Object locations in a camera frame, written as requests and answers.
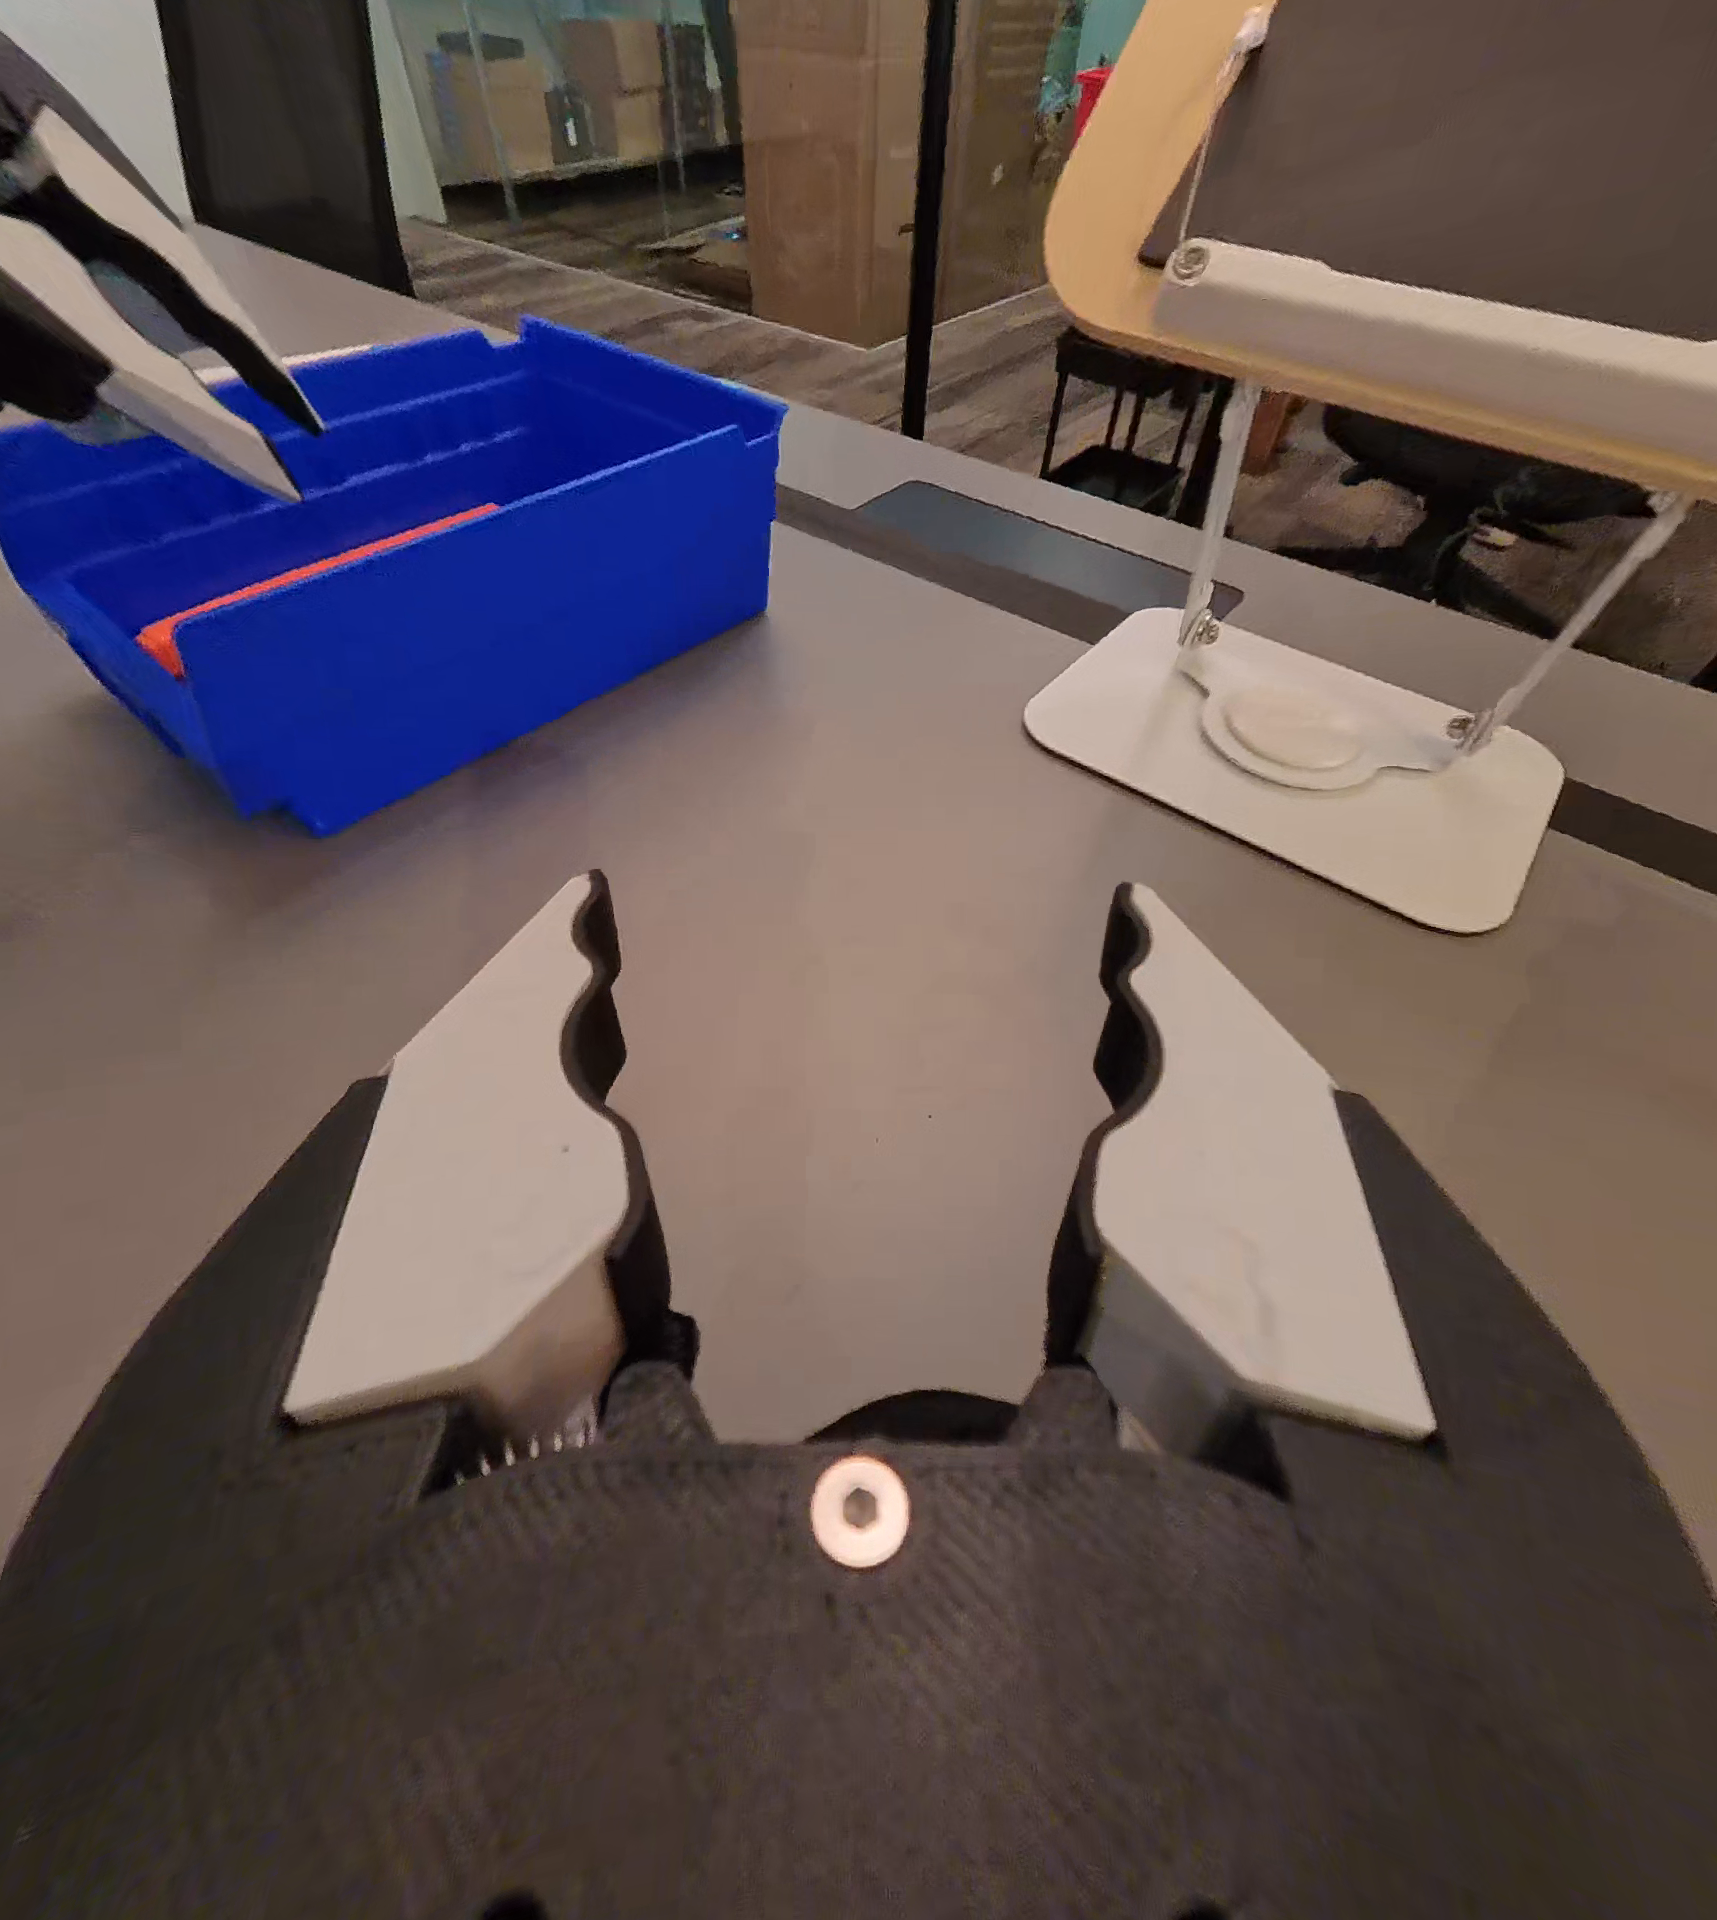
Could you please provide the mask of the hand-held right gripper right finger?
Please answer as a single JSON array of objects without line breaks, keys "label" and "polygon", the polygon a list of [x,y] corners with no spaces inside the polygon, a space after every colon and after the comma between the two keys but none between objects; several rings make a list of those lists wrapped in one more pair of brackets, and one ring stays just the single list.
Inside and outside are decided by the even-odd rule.
[{"label": "hand-held right gripper right finger", "polygon": [[1111,903],[1104,989],[1111,1117],[1057,1241],[1057,1363],[1083,1363],[1142,1448],[1228,1448],[1261,1413],[1427,1444],[1329,1069],[1139,878]]}]

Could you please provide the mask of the black round-top pole stand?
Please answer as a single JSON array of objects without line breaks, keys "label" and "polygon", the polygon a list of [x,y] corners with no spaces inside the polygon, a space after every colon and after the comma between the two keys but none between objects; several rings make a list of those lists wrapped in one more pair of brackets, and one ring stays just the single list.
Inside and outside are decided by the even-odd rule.
[{"label": "black round-top pole stand", "polygon": [[898,433],[926,439],[935,325],[941,305],[941,218],[945,161],[953,135],[953,85],[959,58],[959,4],[926,4],[919,61],[919,161],[915,218],[910,251],[910,319],[902,335],[902,406]]}]

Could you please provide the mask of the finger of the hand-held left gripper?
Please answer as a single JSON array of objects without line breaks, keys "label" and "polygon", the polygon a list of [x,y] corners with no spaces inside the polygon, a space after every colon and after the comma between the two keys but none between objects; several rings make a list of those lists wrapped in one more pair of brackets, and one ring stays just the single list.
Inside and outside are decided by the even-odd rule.
[{"label": "finger of the hand-held left gripper", "polygon": [[183,341],[213,348],[252,393],[324,435],[318,411],[176,213],[53,108],[34,116],[15,150],[15,218],[52,231],[102,290],[139,290],[144,305],[122,306],[129,325],[139,329],[139,311],[165,316]]},{"label": "finger of the hand-held left gripper", "polygon": [[0,277],[72,353],[72,418],[53,427],[115,416],[275,499],[302,496],[270,435],[139,335],[52,231],[0,213]]}]

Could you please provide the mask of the blue plastic bin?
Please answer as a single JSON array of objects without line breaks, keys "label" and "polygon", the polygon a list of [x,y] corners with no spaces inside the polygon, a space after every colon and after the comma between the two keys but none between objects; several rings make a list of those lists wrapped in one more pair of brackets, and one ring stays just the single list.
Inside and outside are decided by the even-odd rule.
[{"label": "blue plastic bin", "polygon": [[770,605],[789,406],[523,319],[309,353],[302,499],[159,439],[0,429],[0,561],[85,673],[239,816],[314,838]]}]

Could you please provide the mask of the white board stand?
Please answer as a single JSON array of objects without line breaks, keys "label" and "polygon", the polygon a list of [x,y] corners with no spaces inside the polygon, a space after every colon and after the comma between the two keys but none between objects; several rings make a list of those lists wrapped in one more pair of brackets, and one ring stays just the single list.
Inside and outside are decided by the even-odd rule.
[{"label": "white board stand", "polygon": [[[1160,278],[1160,325],[1228,322],[1261,349],[1324,349],[1342,375],[1418,375],[1483,411],[1535,399],[1565,427],[1632,442],[1673,427],[1691,473],[1717,467],[1717,341],[1473,300],[1322,262],[1187,241]],[[1679,532],[1656,520],[1497,702],[1412,691],[1228,627],[1210,611],[1233,478],[1214,478],[1182,611],[1136,611],[1025,713],[1033,743],[1356,899],[1446,934],[1504,925],[1566,784],[1516,734],[1516,708]]]}]

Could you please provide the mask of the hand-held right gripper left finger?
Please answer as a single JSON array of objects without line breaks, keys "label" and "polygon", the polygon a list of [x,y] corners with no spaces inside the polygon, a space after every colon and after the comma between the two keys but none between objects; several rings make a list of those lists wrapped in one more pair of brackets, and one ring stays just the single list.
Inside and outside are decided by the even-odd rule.
[{"label": "hand-held right gripper left finger", "polygon": [[326,1425],[462,1406],[588,1425],[628,1359],[677,1337],[628,1067],[605,871],[584,871],[402,1048],[286,1385]]}]

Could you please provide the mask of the black office chair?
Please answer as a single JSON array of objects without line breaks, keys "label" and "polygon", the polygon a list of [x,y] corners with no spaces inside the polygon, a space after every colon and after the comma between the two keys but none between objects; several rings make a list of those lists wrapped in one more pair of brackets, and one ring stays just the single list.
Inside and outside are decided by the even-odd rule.
[{"label": "black office chair", "polygon": [[368,4],[154,4],[200,224],[413,296]]}]

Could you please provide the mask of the large cardboard box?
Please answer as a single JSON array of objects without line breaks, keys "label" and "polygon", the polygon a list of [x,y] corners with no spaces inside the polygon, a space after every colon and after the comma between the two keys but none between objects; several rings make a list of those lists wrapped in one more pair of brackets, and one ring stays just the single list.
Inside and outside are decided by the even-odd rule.
[{"label": "large cardboard box", "polygon": [[834,344],[906,333],[926,4],[733,4],[758,319]]}]

